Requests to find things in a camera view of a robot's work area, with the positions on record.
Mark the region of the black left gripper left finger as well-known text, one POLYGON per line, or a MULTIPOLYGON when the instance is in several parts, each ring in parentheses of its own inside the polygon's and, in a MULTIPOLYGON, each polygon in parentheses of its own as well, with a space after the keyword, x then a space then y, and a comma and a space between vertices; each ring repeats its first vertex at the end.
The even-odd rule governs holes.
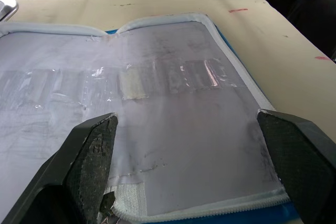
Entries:
POLYGON ((97 223, 117 125, 118 115, 108 113, 75 126, 3 223, 97 223))

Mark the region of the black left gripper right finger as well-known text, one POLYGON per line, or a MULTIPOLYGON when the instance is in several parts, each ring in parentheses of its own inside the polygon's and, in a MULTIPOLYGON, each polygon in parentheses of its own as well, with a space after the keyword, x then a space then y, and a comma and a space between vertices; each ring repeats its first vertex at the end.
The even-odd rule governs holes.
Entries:
POLYGON ((335 142, 313 122, 260 110, 275 171, 304 223, 335 223, 335 142))

